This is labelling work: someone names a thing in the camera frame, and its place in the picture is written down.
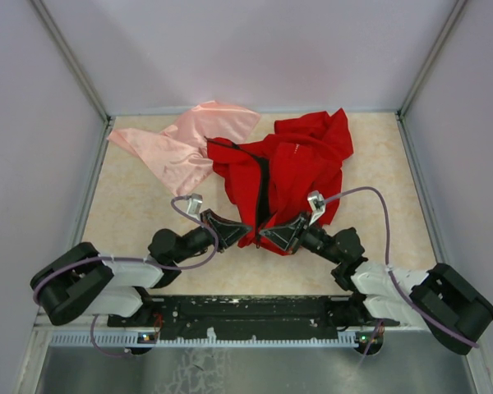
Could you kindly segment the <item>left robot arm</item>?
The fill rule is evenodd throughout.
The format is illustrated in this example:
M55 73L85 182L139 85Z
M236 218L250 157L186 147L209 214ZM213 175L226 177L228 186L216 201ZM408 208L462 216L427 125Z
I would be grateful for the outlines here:
M81 242L32 277L34 301L54 326L86 314L114 314L143 326L153 319L154 305L144 299L142 289L170 285L187 270L183 261L203 254L213 258L252 229L210 209L200 220L183 236L158 230L143 259L102 255L92 243Z

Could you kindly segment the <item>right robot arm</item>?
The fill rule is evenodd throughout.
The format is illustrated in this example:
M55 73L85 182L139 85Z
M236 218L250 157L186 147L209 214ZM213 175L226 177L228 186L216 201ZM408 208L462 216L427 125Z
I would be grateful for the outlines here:
M393 320L428 331L448 350L466 355L493 322L492 303L453 267L438 263L424 271L373 263L353 227L330 235L301 214L260 230L259 237L278 251L303 248L334 263L336 283L359 297L350 312L362 325Z

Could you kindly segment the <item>red zip jacket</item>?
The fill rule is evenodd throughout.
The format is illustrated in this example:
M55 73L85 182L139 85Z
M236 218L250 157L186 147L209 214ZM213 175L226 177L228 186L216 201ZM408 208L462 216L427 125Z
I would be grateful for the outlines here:
M213 170L224 179L225 192L242 222L251 227L238 246L255 245L282 254L260 231L309 212L307 196L312 191L326 197L338 194L343 162L353 153L343 109L276 121L273 133L252 143L209 139Z

